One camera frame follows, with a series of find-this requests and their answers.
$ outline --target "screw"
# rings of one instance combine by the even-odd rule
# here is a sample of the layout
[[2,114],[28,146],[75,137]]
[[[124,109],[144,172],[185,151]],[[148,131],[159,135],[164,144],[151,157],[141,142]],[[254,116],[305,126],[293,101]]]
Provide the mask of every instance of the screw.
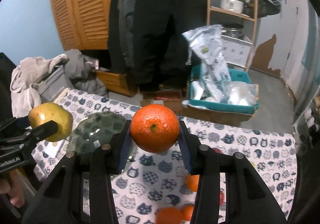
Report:
[[111,145],[108,143],[105,143],[101,146],[102,150],[109,150],[111,148]]
[[201,151],[207,151],[209,149],[209,147],[207,145],[205,145],[205,144],[202,144],[202,145],[199,146],[199,149]]
[[243,154],[240,153],[240,152],[236,152],[236,158],[242,159],[243,158]]
[[74,152],[74,151],[69,151],[69,152],[66,153],[66,156],[67,156],[68,158],[71,158],[71,157],[73,157],[74,155],[75,155],[75,152]]

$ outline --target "blue plastic tray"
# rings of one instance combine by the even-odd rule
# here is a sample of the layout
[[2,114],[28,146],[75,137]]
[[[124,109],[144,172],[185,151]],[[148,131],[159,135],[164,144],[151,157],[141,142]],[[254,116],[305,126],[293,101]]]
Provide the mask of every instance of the blue plastic tray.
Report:
[[[191,70],[191,80],[197,80],[200,75],[200,69],[201,66],[194,66]],[[235,69],[229,69],[231,81],[242,81],[248,84],[251,84],[250,77],[247,72],[235,70]],[[193,88],[190,84],[190,96],[193,96]],[[222,111],[222,112],[233,112],[233,113],[242,113],[242,114],[249,114],[253,115],[257,109],[259,108],[259,102],[253,107],[253,106],[239,106],[239,105],[229,105],[229,104],[221,104],[221,103],[214,103],[214,102],[208,102],[204,100],[195,100],[195,99],[189,99],[189,102],[193,106],[203,106],[210,110],[215,111]]]

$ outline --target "tablecloth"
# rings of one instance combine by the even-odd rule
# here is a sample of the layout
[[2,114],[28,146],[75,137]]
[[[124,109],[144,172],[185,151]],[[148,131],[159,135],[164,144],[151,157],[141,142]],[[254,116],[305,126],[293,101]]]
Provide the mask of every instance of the tablecloth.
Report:
[[[81,120],[95,112],[112,111],[131,119],[140,108],[75,89],[65,89],[55,103],[71,112],[74,118],[73,129]],[[190,133],[197,135],[202,144],[217,147],[228,155],[242,152],[265,181],[284,215],[288,217],[297,176],[295,142],[290,134],[243,129],[188,117],[180,117],[179,120],[185,122]],[[42,141],[32,151],[37,162],[35,173],[39,178],[48,176],[63,157],[67,151],[68,140],[56,158],[49,157],[43,151],[47,144],[47,141]],[[178,145],[174,145],[162,155],[138,149],[135,162],[112,181],[119,223],[152,224],[158,209],[169,206],[181,208],[194,203],[196,193],[185,186],[186,175]],[[226,192],[224,174],[220,175],[220,180],[220,188]],[[224,202],[220,207],[219,222],[225,220],[225,210]],[[90,214],[88,180],[84,182],[84,212]]]

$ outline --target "stainless steel pot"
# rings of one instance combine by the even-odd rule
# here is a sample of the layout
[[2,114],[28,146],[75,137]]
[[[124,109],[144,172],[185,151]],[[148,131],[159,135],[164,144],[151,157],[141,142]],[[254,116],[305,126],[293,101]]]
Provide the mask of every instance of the stainless steel pot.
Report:
[[223,35],[237,38],[237,39],[243,39],[244,37],[242,32],[243,26],[241,24],[226,23],[226,24],[222,24],[222,26],[223,26],[223,30],[222,30]]
[[244,2],[242,0],[221,0],[220,7],[224,10],[242,13]]

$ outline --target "finger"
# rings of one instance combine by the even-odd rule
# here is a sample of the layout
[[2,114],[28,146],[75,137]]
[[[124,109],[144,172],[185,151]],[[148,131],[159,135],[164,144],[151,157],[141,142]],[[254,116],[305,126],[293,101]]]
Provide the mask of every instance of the finger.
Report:
[[13,206],[21,207],[24,204],[24,194],[21,186],[21,180],[18,175],[17,170],[11,171],[9,173],[10,179],[12,180],[10,192],[8,195],[10,196],[10,201]]
[[20,208],[24,205],[24,197],[14,197],[10,199],[10,202],[13,206]]
[[10,185],[6,179],[0,179],[0,194],[6,194],[10,191]]

